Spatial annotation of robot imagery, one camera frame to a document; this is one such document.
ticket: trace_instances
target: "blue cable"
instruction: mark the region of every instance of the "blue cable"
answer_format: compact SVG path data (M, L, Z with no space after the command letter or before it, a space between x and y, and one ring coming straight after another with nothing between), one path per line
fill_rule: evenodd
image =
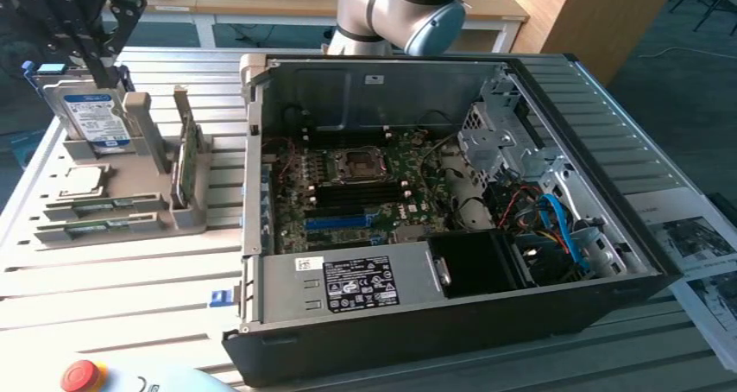
M561 236L564 237L565 245L568 245L568 250L572 252L573 261L585 269L589 270L589 263L584 261L584 257L580 254L578 247L572 239L572 234L568 231L568 224L565 223L565 211L561 202L557 200L554 195L550 193L544 193L540 195L540 201L546 201L553 207L554 215L557 216L557 224L561 229ZM552 228L550 218L548 217L546 211L540 211L540 217L542 218L542 224L548 229Z

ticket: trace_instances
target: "barcode sticker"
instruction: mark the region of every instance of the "barcode sticker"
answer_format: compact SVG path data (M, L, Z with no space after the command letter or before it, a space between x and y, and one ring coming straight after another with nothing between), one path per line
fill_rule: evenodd
M297 271L312 271L313 269L323 269L323 262L325 261L321 256L307 256L304 258L295 258L295 269Z

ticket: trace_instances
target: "computer component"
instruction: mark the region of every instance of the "computer component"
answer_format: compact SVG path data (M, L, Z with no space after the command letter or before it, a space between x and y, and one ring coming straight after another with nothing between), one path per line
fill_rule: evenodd
M517 60L255 54L241 74L275 239L247 221L248 385L577 332L677 278Z

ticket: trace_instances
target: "floor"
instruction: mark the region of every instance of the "floor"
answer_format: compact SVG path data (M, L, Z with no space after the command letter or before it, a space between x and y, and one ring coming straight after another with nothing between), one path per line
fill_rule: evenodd
M720 192L737 204L737 60L673 51L658 58L640 58L666 47L690 47L721 54L737 51L737 36L729 30L737 15L716 12L701 30L692 28L706 6L686 0L676 13L666 10L634 49L609 91L645 131L705 192ZM308 47L327 42L325 28L216 26L220 47ZM7 41L0 28L0 207L21 175L8 153L9 133L43 129L51 120L47 107L20 74L8 75L23 57L8 60L12 51L32 51L28 45ZM136 28L132 46L196 47L195 28L187 24L144 22Z

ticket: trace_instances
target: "table leg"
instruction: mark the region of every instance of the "table leg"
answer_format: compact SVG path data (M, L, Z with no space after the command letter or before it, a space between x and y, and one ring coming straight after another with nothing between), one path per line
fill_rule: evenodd
M509 21L504 23L502 30L498 31L498 35L496 36L492 53L506 54L512 51L512 45L514 43L514 39L517 38L517 32L520 32L520 26L520 21Z
M199 47L216 48L216 35L212 26L216 24L216 16L205 14L195 14L192 16L195 27L197 28Z

